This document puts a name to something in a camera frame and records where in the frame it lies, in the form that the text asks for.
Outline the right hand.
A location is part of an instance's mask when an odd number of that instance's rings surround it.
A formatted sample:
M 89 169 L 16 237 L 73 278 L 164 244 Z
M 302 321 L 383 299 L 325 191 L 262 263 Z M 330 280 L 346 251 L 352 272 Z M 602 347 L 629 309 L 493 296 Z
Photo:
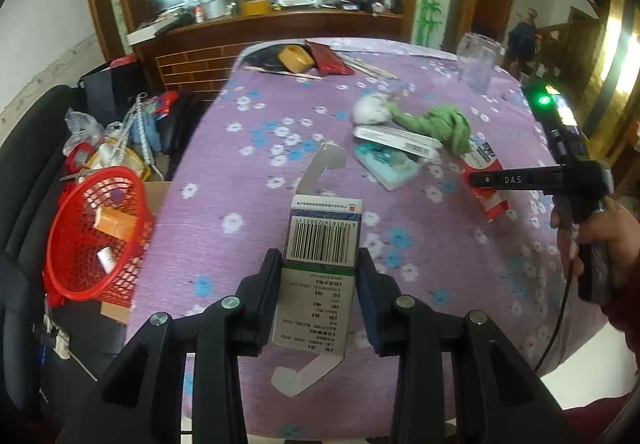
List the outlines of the right hand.
M 570 273 L 578 277 L 584 271 L 584 262 L 578 257 L 579 245 L 605 243 L 611 261 L 612 288 L 623 288 L 639 260 L 639 222 L 627 208 L 606 197 L 604 209 L 580 223 L 577 233 L 574 227 L 561 227 L 558 207 L 553 208 L 550 222 L 556 230 L 565 277 Z

